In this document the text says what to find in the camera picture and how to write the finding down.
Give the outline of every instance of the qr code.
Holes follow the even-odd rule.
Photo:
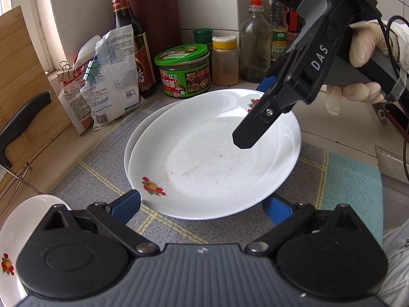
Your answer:
[[[125,92],[126,99],[136,96],[136,91],[134,89]]]
[[[108,117],[106,116],[106,114],[96,115],[94,117],[94,120],[100,125],[107,124],[109,122]]]

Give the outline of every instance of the gloved hand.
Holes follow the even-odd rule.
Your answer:
[[[399,62],[399,41],[394,27],[400,27],[399,24],[393,24],[390,32],[391,48],[394,58]],[[352,37],[349,59],[354,67],[362,67],[372,56],[375,47],[380,49],[385,55],[388,55],[386,42],[377,21],[367,22],[364,24],[352,24],[356,30]],[[342,97],[352,101],[361,101],[363,103],[375,104],[380,103],[384,97],[380,93],[381,86],[376,82],[368,84],[353,83],[347,87],[338,85],[327,85],[326,108],[331,116],[337,116],[341,112]]]

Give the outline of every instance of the mushroom sauce container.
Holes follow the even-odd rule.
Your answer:
[[[210,87],[209,51],[204,44],[173,47],[155,57],[163,90],[174,98],[190,98]]]

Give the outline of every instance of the placemat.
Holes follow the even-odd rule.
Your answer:
[[[123,168],[126,143],[148,115],[163,106],[147,101],[94,147],[64,176],[50,194],[72,209],[85,209],[96,201],[111,202],[131,189]],[[289,202],[311,203],[332,210],[349,203],[382,241],[382,182],[378,170],[333,152],[303,143],[296,167],[277,191]],[[165,243],[245,246],[272,228],[261,204],[241,213],[207,221],[186,221],[163,216],[142,204],[128,223],[161,248]]]

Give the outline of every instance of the green lid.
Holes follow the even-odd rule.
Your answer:
[[[205,54],[207,54],[206,45],[186,44],[159,53],[154,61],[157,66],[171,66],[201,58]]]
[[[195,36],[195,42],[201,42],[205,44],[207,42],[211,42],[213,38],[213,30],[212,29],[196,29],[193,30],[193,35]]]

